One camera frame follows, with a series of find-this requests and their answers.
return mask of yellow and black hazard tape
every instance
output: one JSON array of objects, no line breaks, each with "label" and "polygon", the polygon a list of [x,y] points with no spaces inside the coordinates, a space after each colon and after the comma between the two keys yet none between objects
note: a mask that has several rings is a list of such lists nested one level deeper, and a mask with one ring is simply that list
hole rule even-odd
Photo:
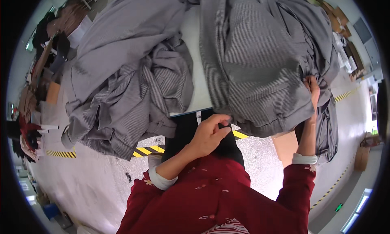
[{"label": "yellow and black hazard tape", "polygon": [[333,184],[333,186],[324,194],[324,196],[322,196],[315,204],[313,204],[313,206],[310,208],[310,210],[314,209],[314,207],[316,207],[319,202],[321,202],[322,200],[324,200],[324,198],[330,193],[332,192],[332,190],[335,188],[335,186],[340,182],[340,179],[344,176],[344,174],[347,172],[349,166],[354,162],[354,159],[355,159],[355,156],[356,154],[352,157],[352,160],[351,162],[347,165],[347,168],[345,168],[344,172],[341,174],[341,176],[337,179],[336,183]]},{"label": "yellow and black hazard tape", "polygon": [[46,150],[46,154],[50,155],[50,156],[57,156],[57,157],[63,157],[63,158],[76,158],[77,157],[75,147],[73,147],[73,152]]},{"label": "yellow and black hazard tape", "polygon": [[343,94],[335,97],[335,101],[339,102],[340,100],[343,100],[343,99],[347,98],[348,96],[353,95],[359,88],[360,88],[360,86],[358,86],[355,89],[352,89],[352,90],[350,90],[350,91],[348,91],[346,93],[343,93]]},{"label": "yellow and black hazard tape", "polygon": [[[236,140],[249,137],[241,130],[233,131],[233,135]],[[132,157],[144,157],[148,156],[151,153],[164,153],[164,151],[165,145],[136,148]]]}]

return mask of floral embroidery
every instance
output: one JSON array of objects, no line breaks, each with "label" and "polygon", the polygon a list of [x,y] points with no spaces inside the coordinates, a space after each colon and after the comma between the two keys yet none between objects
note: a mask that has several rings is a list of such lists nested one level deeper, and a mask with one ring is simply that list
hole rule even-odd
[{"label": "floral embroidery", "polygon": [[310,167],[306,166],[306,170],[310,170],[311,172],[315,172],[315,165],[310,165]]},{"label": "floral embroidery", "polygon": [[153,183],[152,183],[151,180],[147,180],[147,179],[146,179],[146,180],[144,180],[144,182],[146,182],[146,185],[151,185],[151,186],[153,185]]}]

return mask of black pants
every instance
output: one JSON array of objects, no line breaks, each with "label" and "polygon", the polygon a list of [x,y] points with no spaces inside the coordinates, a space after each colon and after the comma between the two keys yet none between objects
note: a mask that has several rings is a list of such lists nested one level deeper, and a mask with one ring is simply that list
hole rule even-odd
[{"label": "black pants", "polygon": [[[204,110],[201,112],[202,121],[209,118],[214,114],[212,109]],[[172,120],[177,124],[175,137],[172,139],[165,138],[165,152],[163,154],[162,162],[170,159],[185,145],[189,144],[195,135],[195,131],[198,128],[198,121],[196,118],[196,112],[172,117]],[[218,124],[219,128],[226,127],[222,124]],[[244,159],[240,149],[237,147],[236,139],[234,138],[233,131],[231,131],[224,139],[221,140],[218,147],[212,152],[217,157],[225,157],[237,161],[244,167]]]}]

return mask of woman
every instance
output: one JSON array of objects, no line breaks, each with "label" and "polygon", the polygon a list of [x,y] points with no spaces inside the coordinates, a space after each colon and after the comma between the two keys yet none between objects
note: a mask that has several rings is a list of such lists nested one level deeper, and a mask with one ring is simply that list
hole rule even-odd
[{"label": "woman", "polygon": [[284,169],[276,201],[250,188],[230,116],[202,113],[195,132],[196,118],[185,115],[176,119],[176,137],[167,139],[163,163],[134,181],[117,233],[307,233],[320,90],[313,76],[304,84],[315,113],[305,122],[292,165]]}]

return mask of green exit sign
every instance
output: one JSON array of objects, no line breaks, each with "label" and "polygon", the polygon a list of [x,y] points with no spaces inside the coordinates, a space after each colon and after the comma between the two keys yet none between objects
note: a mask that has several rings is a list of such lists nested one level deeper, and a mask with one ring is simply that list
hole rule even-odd
[{"label": "green exit sign", "polygon": [[336,212],[339,212],[339,210],[341,209],[342,207],[342,204],[339,204],[339,206],[335,209]]}]

